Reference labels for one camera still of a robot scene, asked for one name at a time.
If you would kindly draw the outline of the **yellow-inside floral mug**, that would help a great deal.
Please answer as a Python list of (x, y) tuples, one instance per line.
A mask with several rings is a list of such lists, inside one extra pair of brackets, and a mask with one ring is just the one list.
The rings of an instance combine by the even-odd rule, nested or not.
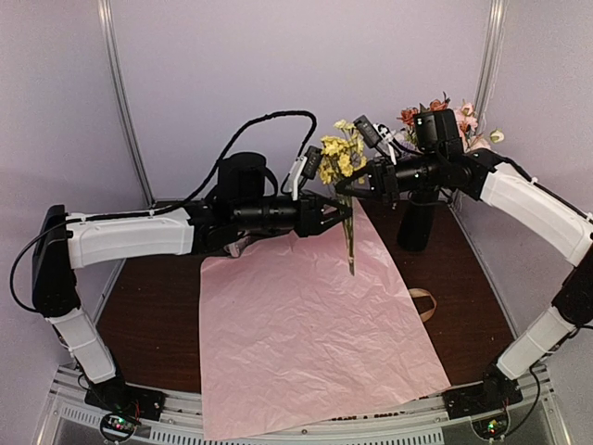
[(223, 250), (232, 258), (239, 258), (244, 250), (253, 242), (251, 236), (243, 237), (226, 245)]

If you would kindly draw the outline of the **yellow small flower bunch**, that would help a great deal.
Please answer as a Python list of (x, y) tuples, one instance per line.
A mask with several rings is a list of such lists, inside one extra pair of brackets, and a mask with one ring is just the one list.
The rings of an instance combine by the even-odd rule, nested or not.
[(333, 188), (337, 200), (352, 209), (353, 198), (347, 196), (346, 191), (352, 188), (348, 181), (366, 166), (364, 143), (353, 122), (340, 120), (334, 127), (341, 134), (321, 138), (322, 160), (318, 174), (323, 184)]

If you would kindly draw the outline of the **right aluminium frame post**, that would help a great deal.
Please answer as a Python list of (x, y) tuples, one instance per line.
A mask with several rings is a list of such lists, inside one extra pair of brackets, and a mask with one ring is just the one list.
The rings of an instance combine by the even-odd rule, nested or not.
[(474, 109), (477, 112), (479, 131), (486, 128), (486, 110), (495, 91), (508, 7), (509, 2), (505, 0), (492, 0), (490, 2), (486, 37), (473, 102)]

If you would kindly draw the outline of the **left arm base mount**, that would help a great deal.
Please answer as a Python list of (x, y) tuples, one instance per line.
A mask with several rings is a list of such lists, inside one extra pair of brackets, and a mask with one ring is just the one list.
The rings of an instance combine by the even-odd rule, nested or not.
[(127, 384), (121, 375), (94, 383), (83, 375), (88, 405), (105, 411), (99, 421), (99, 433), (108, 442), (121, 444), (143, 426), (143, 420), (158, 421), (166, 396), (162, 391)]

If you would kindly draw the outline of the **left aluminium frame post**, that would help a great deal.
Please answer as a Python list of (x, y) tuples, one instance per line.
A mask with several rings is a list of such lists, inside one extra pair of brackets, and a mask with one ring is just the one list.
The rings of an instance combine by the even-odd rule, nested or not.
[(131, 157), (135, 178), (140, 185), (143, 201), (147, 207), (151, 207), (155, 203), (155, 197), (147, 177), (145, 164), (142, 159), (138, 138), (133, 124), (132, 112), (121, 69), (112, 5), (108, 0), (98, 0), (97, 7), (99, 21), (104, 35), (107, 61), (124, 141)]

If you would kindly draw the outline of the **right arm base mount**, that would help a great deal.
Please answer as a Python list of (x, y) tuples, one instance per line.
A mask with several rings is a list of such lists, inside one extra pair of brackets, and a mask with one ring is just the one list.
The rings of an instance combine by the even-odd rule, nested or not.
[(520, 389), (501, 399), (489, 399), (482, 385), (450, 389), (442, 398), (450, 420), (468, 417), (474, 434), (491, 441), (502, 439), (510, 431), (509, 408), (524, 399)]

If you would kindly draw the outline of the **black cylindrical vase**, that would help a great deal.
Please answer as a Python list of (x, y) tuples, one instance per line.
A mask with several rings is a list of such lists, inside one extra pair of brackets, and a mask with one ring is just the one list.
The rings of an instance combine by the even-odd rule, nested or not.
[(398, 245), (410, 252), (426, 249), (433, 228), (439, 192), (436, 189), (411, 192), (397, 232)]

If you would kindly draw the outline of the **pink wrapping paper sheet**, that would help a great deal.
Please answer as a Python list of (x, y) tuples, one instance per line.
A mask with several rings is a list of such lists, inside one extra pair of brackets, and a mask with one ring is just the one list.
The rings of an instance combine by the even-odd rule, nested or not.
[(206, 439), (391, 409), (449, 387), (396, 264), (361, 206), (355, 265), (341, 227), (285, 235), (201, 266)]

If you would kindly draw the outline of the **blue hydrangea flower bunch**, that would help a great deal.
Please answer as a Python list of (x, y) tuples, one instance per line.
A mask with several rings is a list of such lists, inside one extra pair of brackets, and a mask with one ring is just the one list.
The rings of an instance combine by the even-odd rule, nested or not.
[(394, 134), (392, 146), (400, 151), (408, 154), (420, 155), (421, 151), (414, 144), (415, 139), (405, 130), (398, 131)]

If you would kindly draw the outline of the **orange brown flower stem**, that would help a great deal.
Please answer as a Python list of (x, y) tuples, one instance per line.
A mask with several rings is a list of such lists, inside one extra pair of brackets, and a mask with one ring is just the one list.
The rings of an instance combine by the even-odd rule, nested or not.
[(397, 116), (397, 120), (400, 121), (408, 134), (415, 132), (414, 130), (414, 117), (418, 114), (424, 114), (427, 112), (435, 112), (447, 109), (450, 103), (450, 97), (446, 92), (443, 93), (442, 99), (434, 99), (428, 106), (420, 103), (417, 107), (404, 108), (400, 111)]

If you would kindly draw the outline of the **aluminium frame post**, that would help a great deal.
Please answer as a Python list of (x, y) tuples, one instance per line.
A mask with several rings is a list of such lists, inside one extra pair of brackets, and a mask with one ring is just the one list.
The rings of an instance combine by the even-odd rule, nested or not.
[(479, 131), (486, 128), (486, 110), (495, 91), (508, 7), (509, 2), (505, 0), (492, 0), (490, 2), (486, 37), (473, 102), (474, 109), (477, 112)]
[(151, 207), (155, 203), (155, 197), (147, 177), (145, 164), (142, 159), (138, 138), (133, 124), (132, 112), (121, 69), (112, 5), (108, 0), (98, 0), (97, 7), (99, 21), (104, 35), (107, 61), (124, 141), (131, 157), (135, 178), (140, 185), (143, 201), (147, 207)]

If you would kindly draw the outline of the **tan satin ribbon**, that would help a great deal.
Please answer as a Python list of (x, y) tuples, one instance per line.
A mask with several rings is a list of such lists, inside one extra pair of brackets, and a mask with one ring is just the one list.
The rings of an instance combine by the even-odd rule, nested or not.
[(409, 288), (412, 299), (415, 300), (416, 309), (423, 323), (431, 320), (437, 309), (437, 301), (434, 295), (426, 289), (413, 287)]

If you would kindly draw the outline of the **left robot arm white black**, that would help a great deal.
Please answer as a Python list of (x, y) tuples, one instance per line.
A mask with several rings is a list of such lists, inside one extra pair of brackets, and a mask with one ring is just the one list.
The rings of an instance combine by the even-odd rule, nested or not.
[(75, 272), (100, 262), (154, 255), (208, 255), (243, 236), (273, 237), (293, 231), (320, 235), (349, 219), (351, 209), (312, 192), (265, 195), (277, 181), (259, 153), (220, 159), (217, 183), (200, 200), (112, 214), (67, 214), (51, 207), (41, 232), (26, 247), (32, 255), (32, 304), (64, 340), (98, 398), (114, 412), (127, 410), (132, 389), (82, 307)]

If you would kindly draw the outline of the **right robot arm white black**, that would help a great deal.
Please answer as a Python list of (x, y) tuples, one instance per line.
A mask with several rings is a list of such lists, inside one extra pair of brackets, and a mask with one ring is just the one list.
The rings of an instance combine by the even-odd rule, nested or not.
[(475, 401), (494, 409), (511, 381), (555, 345), (592, 320), (592, 219), (540, 185), (512, 159), (487, 148), (465, 150), (450, 109), (413, 117), (420, 155), (394, 163), (379, 158), (339, 181), (338, 194), (392, 203), (403, 192), (457, 189), (503, 211), (542, 237), (573, 265), (549, 308), (494, 361), (475, 389)]

